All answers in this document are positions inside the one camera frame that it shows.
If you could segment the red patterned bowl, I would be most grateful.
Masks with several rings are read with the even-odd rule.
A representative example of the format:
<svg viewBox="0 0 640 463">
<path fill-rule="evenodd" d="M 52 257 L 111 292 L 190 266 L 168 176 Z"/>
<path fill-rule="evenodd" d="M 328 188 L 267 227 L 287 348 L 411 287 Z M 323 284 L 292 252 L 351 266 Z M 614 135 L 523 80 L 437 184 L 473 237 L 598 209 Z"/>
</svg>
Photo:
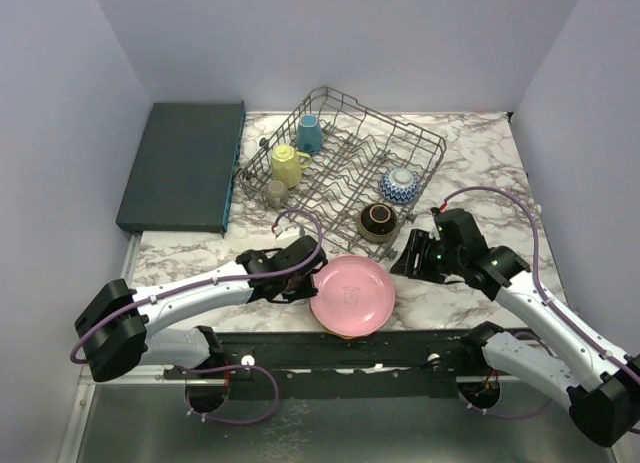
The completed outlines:
<svg viewBox="0 0 640 463">
<path fill-rule="evenodd" d="M 418 176 L 405 168 L 393 168 L 380 179 L 379 190 L 381 195 L 391 203 L 408 205 L 417 197 Z"/>
</svg>

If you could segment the small grey cup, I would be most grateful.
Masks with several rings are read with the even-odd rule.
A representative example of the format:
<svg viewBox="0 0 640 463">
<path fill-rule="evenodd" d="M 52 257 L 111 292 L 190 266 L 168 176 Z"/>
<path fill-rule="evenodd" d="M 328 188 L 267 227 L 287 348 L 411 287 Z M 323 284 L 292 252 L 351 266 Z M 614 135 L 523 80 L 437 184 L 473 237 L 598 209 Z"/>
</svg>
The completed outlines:
<svg viewBox="0 0 640 463">
<path fill-rule="evenodd" d="M 269 207 L 280 210 L 287 205 L 288 187 L 279 180 L 271 180 L 265 189 L 266 203 Z"/>
</svg>

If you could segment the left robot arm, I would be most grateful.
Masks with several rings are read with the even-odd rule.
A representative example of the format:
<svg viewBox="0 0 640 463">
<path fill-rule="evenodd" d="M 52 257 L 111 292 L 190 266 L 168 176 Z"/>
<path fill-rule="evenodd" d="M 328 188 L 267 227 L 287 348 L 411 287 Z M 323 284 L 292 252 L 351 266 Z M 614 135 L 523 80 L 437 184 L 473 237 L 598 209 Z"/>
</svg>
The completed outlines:
<svg viewBox="0 0 640 463">
<path fill-rule="evenodd" d="M 165 286 L 130 288 L 124 279 L 106 283 L 74 323 L 82 357 L 98 383 L 115 380 L 138 366 L 173 365 L 201 378 L 222 363 L 212 330 L 175 324 L 202 313 L 264 299 L 289 304 L 317 291 L 312 274 L 327 263 L 311 236 L 288 246 L 247 250 L 223 266 Z"/>
</svg>

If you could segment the pink plate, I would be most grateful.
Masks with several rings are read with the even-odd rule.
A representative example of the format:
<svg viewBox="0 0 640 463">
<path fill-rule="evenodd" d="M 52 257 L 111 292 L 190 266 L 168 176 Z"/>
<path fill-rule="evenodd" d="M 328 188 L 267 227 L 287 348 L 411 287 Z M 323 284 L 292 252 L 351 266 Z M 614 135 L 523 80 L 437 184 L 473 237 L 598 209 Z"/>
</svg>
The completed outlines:
<svg viewBox="0 0 640 463">
<path fill-rule="evenodd" d="M 310 308 L 322 326 L 350 335 L 374 333 L 391 317 L 396 298 L 393 281 L 369 258 L 333 258 L 313 279 L 318 294 L 310 298 Z"/>
</svg>

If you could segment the grey wire dish rack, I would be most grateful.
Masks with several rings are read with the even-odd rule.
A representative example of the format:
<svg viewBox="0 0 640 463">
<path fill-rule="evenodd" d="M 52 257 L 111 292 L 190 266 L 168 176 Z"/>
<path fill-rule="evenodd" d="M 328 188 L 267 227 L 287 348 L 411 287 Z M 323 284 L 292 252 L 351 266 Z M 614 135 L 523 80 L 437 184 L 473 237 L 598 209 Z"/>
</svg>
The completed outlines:
<svg viewBox="0 0 640 463">
<path fill-rule="evenodd" d="M 321 86 L 241 163 L 236 184 L 246 199 L 266 206 L 272 150 L 279 144 L 294 144 L 305 114 L 318 117 L 323 149 L 303 171 L 301 183 L 290 191 L 289 206 L 316 215 L 326 252 L 360 254 L 377 262 L 395 259 L 394 241 L 401 230 L 395 228 L 387 242 L 372 243 L 359 234 L 357 218 L 366 206 L 384 202 L 379 182 L 394 168 L 415 174 L 418 189 L 425 190 L 444 158 L 445 139 L 403 117 L 381 113 L 353 96 Z"/>
</svg>

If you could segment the brown beige bowl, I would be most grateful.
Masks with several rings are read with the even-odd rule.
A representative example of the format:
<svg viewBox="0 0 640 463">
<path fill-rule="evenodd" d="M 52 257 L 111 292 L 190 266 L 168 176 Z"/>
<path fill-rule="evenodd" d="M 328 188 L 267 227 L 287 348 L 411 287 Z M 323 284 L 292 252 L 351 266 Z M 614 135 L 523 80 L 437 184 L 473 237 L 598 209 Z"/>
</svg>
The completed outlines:
<svg viewBox="0 0 640 463">
<path fill-rule="evenodd" d="M 391 239 L 397 227 L 394 209 L 383 203 L 366 206 L 356 219 L 358 232 L 371 243 L 385 243 Z"/>
</svg>

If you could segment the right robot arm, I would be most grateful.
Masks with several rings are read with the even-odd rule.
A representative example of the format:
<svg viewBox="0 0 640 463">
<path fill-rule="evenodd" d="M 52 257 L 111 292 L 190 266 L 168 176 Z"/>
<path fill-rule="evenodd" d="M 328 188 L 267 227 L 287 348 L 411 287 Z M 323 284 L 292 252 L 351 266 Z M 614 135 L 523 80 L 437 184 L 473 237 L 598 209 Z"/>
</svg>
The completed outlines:
<svg viewBox="0 0 640 463">
<path fill-rule="evenodd" d="M 611 447 L 639 422 L 639 359 L 587 325 L 539 283 L 506 246 L 489 247 L 463 209 L 435 215 L 431 232 L 411 231 L 391 271 L 443 285 L 457 276 L 516 315 L 551 349 L 532 349 L 507 330 L 483 323 L 460 350 L 469 373 L 489 368 L 515 376 L 566 409 L 593 443 Z"/>
</svg>

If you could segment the yellow-green faceted mug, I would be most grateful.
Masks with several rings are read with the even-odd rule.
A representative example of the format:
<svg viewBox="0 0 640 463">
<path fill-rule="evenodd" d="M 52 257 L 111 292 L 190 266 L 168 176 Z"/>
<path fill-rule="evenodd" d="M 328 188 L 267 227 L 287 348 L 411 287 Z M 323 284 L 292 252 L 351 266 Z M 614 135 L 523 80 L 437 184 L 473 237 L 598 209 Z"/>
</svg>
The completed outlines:
<svg viewBox="0 0 640 463">
<path fill-rule="evenodd" d="M 308 153 L 290 145 L 277 145 L 271 156 L 272 176 L 291 189 L 301 182 L 302 171 L 309 168 L 311 163 L 312 157 Z"/>
</svg>

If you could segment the blue floral mug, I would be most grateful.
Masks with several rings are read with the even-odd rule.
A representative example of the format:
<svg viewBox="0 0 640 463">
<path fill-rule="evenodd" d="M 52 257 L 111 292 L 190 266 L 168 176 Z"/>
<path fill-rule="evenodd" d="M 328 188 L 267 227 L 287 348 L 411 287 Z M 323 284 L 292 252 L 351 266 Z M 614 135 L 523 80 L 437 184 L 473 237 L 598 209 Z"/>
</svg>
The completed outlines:
<svg viewBox="0 0 640 463">
<path fill-rule="evenodd" d="M 313 114 L 304 114 L 300 117 L 297 135 L 297 148 L 311 155 L 321 151 L 323 146 L 323 132 L 319 119 Z"/>
</svg>

